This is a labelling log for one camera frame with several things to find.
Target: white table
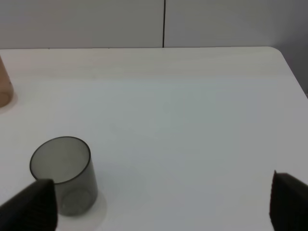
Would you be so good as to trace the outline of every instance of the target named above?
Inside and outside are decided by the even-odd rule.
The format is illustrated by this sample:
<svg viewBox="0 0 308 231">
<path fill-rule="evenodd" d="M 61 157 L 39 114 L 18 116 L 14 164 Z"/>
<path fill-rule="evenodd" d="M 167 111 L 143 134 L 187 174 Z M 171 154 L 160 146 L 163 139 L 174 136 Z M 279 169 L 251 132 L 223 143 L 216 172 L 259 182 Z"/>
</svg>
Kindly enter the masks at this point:
<svg viewBox="0 0 308 231">
<path fill-rule="evenodd" d="M 0 203 L 76 136 L 100 195 L 61 231 L 271 231 L 274 170 L 308 182 L 308 101 L 273 48 L 1 50 Z"/>
</svg>

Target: transparent cup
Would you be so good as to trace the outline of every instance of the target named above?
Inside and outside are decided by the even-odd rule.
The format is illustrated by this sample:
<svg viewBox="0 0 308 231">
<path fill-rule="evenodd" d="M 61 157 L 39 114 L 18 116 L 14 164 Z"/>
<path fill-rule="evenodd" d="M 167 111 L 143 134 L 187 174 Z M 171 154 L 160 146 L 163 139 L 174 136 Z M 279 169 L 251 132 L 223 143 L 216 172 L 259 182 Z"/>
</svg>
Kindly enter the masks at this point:
<svg viewBox="0 0 308 231">
<path fill-rule="evenodd" d="M 31 157 L 30 171 L 35 179 L 54 181 L 61 215 L 80 215 L 96 200 L 90 148 L 79 138 L 64 136 L 42 144 Z"/>
</svg>

